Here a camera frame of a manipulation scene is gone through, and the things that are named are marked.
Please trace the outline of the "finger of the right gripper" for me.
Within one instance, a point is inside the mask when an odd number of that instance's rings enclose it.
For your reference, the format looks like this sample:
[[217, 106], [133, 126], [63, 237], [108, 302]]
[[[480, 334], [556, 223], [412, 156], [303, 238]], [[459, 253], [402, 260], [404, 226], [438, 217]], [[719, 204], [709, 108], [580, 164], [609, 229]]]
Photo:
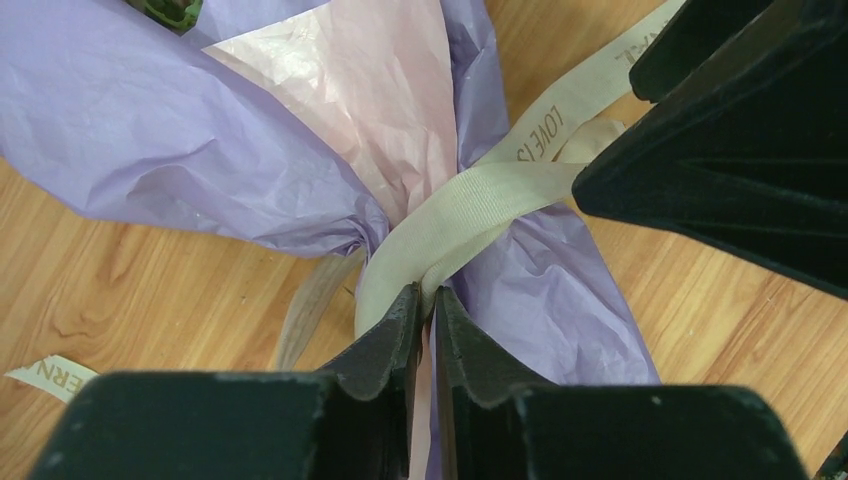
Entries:
[[661, 101], [770, 4], [770, 0], [684, 2], [631, 68], [634, 95], [650, 103]]
[[771, 1], [577, 177], [592, 216], [847, 295], [847, 5]]

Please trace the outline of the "purple flower bouquet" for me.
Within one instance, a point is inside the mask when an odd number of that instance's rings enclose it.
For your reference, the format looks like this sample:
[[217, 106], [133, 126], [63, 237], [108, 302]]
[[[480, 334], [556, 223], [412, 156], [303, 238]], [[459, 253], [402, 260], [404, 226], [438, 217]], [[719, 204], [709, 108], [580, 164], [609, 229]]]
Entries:
[[509, 127], [480, 1], [212, 1], [184, 36], [5, 1], [1, 152], [83, 216], [346, 254], [470, 167], [579, 161], [624, 72], [595, 55]]

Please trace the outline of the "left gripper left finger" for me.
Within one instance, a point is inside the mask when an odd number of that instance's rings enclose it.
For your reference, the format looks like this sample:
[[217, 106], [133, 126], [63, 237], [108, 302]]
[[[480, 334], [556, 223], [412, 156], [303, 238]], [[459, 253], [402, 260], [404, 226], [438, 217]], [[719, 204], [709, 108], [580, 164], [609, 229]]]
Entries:
[[116, 371], [68, 404], [33, 479], [405, 479], [420, 293], [314, 372]]

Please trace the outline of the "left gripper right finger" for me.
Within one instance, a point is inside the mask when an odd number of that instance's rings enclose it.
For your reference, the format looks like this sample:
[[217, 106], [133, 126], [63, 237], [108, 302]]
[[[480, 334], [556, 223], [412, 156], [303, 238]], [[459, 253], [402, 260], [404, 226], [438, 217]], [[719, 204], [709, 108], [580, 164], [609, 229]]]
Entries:
[[777, 414], [731, 385], [558, 386], [435, 297], [446, 479], [802, 479]]

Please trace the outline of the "cream printed ribbon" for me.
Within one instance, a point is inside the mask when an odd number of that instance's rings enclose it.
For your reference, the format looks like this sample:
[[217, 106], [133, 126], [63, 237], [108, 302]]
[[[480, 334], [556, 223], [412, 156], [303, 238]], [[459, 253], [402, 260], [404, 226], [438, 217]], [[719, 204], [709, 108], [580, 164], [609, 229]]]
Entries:
[[[199, 24], [210, 2], [134, 10], [184, 36]], [[680, 7], [677, 1], [662, 3], [591, 57], [612, 55], [623, 63], [628, 91], [630, 66]], [[563, 204], [576, 175], [622, 130], [600, 113], [584, 131], [590, 143], [579, 161], [506, 160], [470, 167], [392, 227], [376, 249], [350, 251], [368, 254], [356, 332], [373, 327], [403, 285], [417, 282], [431, 299], [439, 285], [459, 276], [475, 287], [469, 307], [486, 330], [547, 378], [559, 383], [655, 381], [626, 305], [585, 227]]]

